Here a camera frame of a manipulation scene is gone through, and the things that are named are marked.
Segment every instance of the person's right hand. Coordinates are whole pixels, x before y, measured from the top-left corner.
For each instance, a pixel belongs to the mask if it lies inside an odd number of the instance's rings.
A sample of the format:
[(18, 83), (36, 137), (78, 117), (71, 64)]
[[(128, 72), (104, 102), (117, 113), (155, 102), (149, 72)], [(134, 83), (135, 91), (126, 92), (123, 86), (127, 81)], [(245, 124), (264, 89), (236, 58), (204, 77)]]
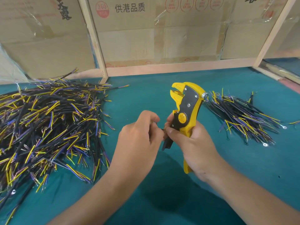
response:
[(183, 156), (194, 171), (196, 176), (202, 181), (207, 181), (210, 174), (222, 169), (226, 163), (218, 154), (212, 139), (204, 126), (200, 122), (196, 122), (193, 127), (192, 136), (186, 137), (179, 131), (170, 127), (174, 115), (171, 113), (165, 123), (165, 136), (169, 136), (183, 152)]

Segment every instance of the forearm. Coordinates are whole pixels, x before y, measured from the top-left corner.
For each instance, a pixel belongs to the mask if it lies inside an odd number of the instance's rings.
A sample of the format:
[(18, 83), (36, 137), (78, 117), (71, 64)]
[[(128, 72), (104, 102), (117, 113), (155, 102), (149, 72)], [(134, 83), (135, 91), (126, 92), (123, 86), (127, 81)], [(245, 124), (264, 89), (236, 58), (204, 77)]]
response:
[(48, 225), (103, 224), (130, 197), (132, 189), (109, 169), (92, 189)]
[(300, 224), (300, 213), (236, 172), (224, 160), (209, 174), (212, 186), (248, 225)]

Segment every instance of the pile of wires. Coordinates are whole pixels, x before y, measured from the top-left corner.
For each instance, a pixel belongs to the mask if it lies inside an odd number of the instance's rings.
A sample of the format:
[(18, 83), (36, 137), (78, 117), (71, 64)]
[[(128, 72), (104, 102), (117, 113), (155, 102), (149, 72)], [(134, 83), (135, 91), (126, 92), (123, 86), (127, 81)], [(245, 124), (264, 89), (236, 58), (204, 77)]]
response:
[[(92, 184), (101, 165), (110, 165), (101, 125), (114, 128), (105, 120), (109, 115), (103, 112), (103, 103), (109, 101), (107, 91), (121, 87), (69, 81), (67, 75), (35, 82), (32, 89), (18, 86), (18, 91), (0, 96), (0, 210), (18, 188), (27, 188), (7, 223), (32, 188), (36, 185), (36, 192), (42, 191), (59, 167)], [(74, 168), (91, 162), (92, 177)]]
[(258, 143), (262, 143), (267, 147), (270, 144), (275, 144), (272, 137), (267, 133), (268, 131), (279, 133), (277, 129), (286, 129), (280, 120), (264, 114), (261, 110), (253, 105), (252, 92), (250, 99), (244, 101), (233, 96), (226, 96), (222, 93), (211, 92), (211, 99), (209, 97), (204, 100), (207, 107), (222, 121), (222, 126), (219, 132), (224, 128), (231, 134), (234, 131), (238, 132), (244, 139), (245, 144), (248, 145), (249, 139), (254, 139)]

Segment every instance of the yellow wire stripper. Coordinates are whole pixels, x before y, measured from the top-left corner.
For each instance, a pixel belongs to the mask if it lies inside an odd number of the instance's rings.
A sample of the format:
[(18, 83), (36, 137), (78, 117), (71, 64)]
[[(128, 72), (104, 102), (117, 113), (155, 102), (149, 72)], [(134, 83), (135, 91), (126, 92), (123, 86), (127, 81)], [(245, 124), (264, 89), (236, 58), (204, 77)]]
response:
[[(202, 101), (207, 97), (208, 93), (197, 84), (190, 82), (174, 83), (172, 87), (177, 89), (170, 90), (170, 95), (176, 102), (177, 110), (173, 110), (174, 119), (171, 127), (190, 137), (192, 128), (196, 125)], [(170, 149), (172, 143), (173, 141), (167, 137), (163, 144), (163, 150), (165, 148)], [(186, 174), (193, 171), (185, 160), (183, 161), (183, 169)]]

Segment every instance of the workbench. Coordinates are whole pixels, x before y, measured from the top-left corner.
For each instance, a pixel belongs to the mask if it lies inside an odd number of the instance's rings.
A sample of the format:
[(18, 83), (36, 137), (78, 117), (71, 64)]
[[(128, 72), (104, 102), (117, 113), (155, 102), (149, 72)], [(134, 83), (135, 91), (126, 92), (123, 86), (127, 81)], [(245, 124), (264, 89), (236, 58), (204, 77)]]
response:
[[(136, 121), (141, 111), (157, 113), (161, 118), (158, 126), (163, 128), (166, 118), (176, 108), (170, 97), (174, 82), (193, 82), (207, 92), (221, 92), (224, 88), (224, 93), (229, 90), (230, 95), (245, 100), (254, 91), (254, 105), (267, 115), (284, 121), (284, 125), (300, 119), (300, 95), (250, 68), (112, 77), (108, 82), (114, 86), (130, 84), (109, 91), (108, 98), (112, 102), (106, 102), (104, 106), (111, 116), (109, 123), (116, 129), (105, 128), (109, 136), (101, 137), (110, 158), (118, 133), (124, 125)], [(15, 85), (2, 85), (0, 93), (13, 90), (16, 90)], [(218, 133), (220, 121), (204, 105), (197, 119), (231, 166), (300, 210), (300, 126), (296, 129), (287, 125), (288, 128), (280, 129), (278, 135), (270, 133), (276, 145), (264, 147), (253, 140), (245, 145), (237, 133), (227, 140), (224, 130)], [(182, 167), (182, 152), (176, 144), (171, 149), (160, 150), (151, 172), (106, 224), (244, 224), (206, 183), (194, 174), (186, 175)], [(10, 224), (46, 224), (91, 187), (68, 170), (58, 168), (50, 175), (42, 193), (35, 193), (36, 187), (32, 190)], [(15, 198), (9, 200), (0, 213), (0, 224), (5, 224), (6, 214), (15, 201)]]

